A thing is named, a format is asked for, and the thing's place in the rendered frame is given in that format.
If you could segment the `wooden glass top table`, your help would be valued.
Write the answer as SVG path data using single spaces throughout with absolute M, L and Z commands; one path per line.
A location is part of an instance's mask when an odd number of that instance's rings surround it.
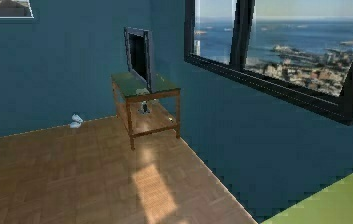
M 152 93 L 129 72 L 112 74 L 111 80 L 116 114 L 127 130 L 132 150 L 135 149 L 135 139 L 145 135 L 174 130 L 176 137 L 180 137 L 180 87 L 159 74 L 153 77 Z M 175 116 L 159 102 L 162 98 L 170 97 L 175 98 Z M 139 112 L 143 101 L 148 103 L 149 113 Z

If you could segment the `black television set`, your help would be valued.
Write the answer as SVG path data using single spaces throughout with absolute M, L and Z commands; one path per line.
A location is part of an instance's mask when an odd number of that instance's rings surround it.
M 125 27 L 124 38 L 128 71 L 152 93 L 155 74 L 152 32 L 147 29 Z

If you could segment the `black framed window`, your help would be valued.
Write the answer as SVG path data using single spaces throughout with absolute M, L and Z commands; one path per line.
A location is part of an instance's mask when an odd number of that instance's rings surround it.
M 184 1 L 185 62 L 353 124 L 353 13 L 336 0 Z

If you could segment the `white framed wall picture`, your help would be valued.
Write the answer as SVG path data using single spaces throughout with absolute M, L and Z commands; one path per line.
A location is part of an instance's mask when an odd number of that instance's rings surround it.
M 0 0 L 0 19 L 33 17 L 29 0 Z

